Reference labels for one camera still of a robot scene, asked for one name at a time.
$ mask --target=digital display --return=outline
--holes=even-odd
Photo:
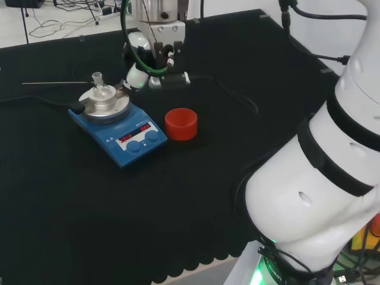
[[[130,132],[127,135],[124,135],[119,139],[120,143],[124,143],[125,141],[128,141],[130,138],[133,138],[135,135],[138,135],[140,132],[145,131],[146,129],[151,128],[151,125],[149,123],[146,123],[145,125],[142,125],[141,127],[135,129],[134,131]]]

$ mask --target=red plastic cap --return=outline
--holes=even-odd
[[[191,140],[198,132],[197,114],[190,109],[178,108],[165,116],[166,134],[175,141]]]

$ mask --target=robot end effector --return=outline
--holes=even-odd
[[[178,87],[190,83],[181,63],[185,41],[185,23],[177,20],[178,5],[181,2],[182,0],[132,0],[132,15],[137,20],[139,31],[130,34],[123,31],[129,40],[129,43],[126,40],[123,52],[129,69],[123,82],[127,89],[139,89],[147,81],[151,88]],[[123,26],[123,9],[121,14]]]

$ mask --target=white robotic arm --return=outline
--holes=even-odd
[[[149,81],[151,88],[161,88],[169,79],[167,75],[173,74],[180,75],[174,77],[175,80],[178,78],[180,83],[189,84],[188,75],[182,70],[181,61],[178,60],[185,41],[185,23],[177,20],[178,0],[133,0],[132,15],[139,30],[128,35],[132,48],[136,53],[140,49],[140,53],[151,54],[153,61],[150,63],[155,62],[156,69],[167,69],[167,72],[162,75],[147,72],[135,58],[135,64],[129,70],[124,86],[127,89],[139,89]]]
[[[359,2],[368,22],[335,94],[246,185],[257,229],[313,273],[380,211],[380,0]]]

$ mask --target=blue knob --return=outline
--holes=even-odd
[[[159,140],[159,133],[153,130],[148,131],[145,134],[145,140],[147,140],[148,143],[154,144]]]
[[[128,150],[130,153],[139,153],[141,150],[141,144],[138,141],[130,141],[126,145],[126,150]]]

